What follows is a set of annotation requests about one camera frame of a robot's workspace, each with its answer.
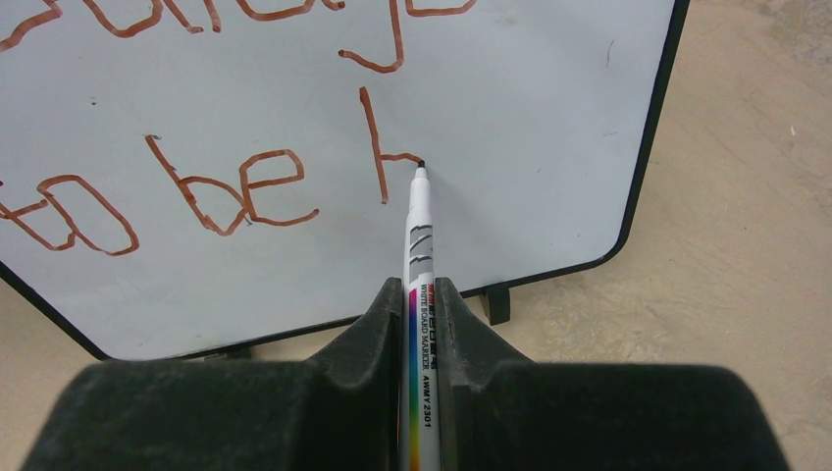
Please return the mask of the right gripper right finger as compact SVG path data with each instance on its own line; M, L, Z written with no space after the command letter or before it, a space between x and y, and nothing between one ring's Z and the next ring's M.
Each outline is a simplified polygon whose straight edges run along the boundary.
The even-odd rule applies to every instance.
M447 470L785 470L752 390L717 366L547 363L436 281Z

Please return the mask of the white whiteboard marker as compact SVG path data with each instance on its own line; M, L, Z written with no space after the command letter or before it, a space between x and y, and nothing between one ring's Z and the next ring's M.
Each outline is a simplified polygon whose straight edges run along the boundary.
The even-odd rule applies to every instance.
M442 468L431 186L420 163L410 185L402 277L399 464Z

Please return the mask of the black framed whiteboard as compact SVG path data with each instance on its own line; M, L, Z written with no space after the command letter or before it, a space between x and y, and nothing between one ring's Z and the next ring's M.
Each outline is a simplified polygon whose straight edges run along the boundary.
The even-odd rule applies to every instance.
M98 358L324 329L408 188L473 292L609 260L685 1L5 1L1 274Z

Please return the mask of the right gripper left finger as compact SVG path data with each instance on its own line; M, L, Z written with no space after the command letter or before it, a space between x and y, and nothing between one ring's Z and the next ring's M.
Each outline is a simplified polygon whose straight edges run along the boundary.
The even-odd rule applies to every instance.
M394 470L402 286L317 353L102 362L60 394L25 470Z

